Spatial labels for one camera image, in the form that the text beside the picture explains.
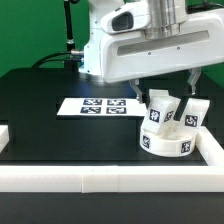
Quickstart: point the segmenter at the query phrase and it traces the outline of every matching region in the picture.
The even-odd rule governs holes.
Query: marker sheet
[[[65,98],[58,116],[139,116],[147,109],[136,99]]]

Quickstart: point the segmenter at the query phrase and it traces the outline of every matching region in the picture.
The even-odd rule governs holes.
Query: white border
[[[0,166],[0,192],[224,192],[224,151],[199,129],[208,166]]]

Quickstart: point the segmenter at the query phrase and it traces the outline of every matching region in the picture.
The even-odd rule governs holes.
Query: white robot
[[[185,0],[88,0],[90,40],[83,76],[107,83],[189,69],[192,94],[201,67],[224,61],[224,10],[187,14]]]

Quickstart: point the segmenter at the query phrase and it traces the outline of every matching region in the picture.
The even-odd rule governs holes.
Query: green background
[[[30,67],[38,59],[66,50],[63,0],[0,1],[0,77],[14,68]],[[189,0],[198,4],[201,0]],[[224,0],[213,2],[224,4]],[[77,48],[89,37],[87,0],[71,5]],[[224,87],[224,64],[208,66],[205,73]]]

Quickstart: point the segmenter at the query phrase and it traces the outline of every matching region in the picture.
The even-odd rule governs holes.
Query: black tabletop
[[[142,81],[141,88],[168,89],[182,99],[177,119],[189,96],[184,72]],[[204,124],[220,144],[224,134],[219,121],[223,90],[203,76],[197,98],[211,100]],[[206,165],[197,149],[181,158],[147,153],[139,146],[142,117],[61,117],[64,98],[135,98],[129,84],[102,85],[80,80],[60,69],[17,69],[0,79],[0,122],[8,123],[10,142],[0,164],[31,165]]]
[[[141,88],[188,96],[185,72],[141,81]],[[223,90],[203,75],[196,98],[211,100],[204,125],[224,144]],[[142,118],[58,118],[65,97],[134,98],[128,83],[100,86],[59,69],[17,69],[0,79],[0,121],[10,143],[0,164],[206,165],[197,149],[184,158],[150,155],[139,147]],[[0,223],[223,223],[222,193],[0,193]]]

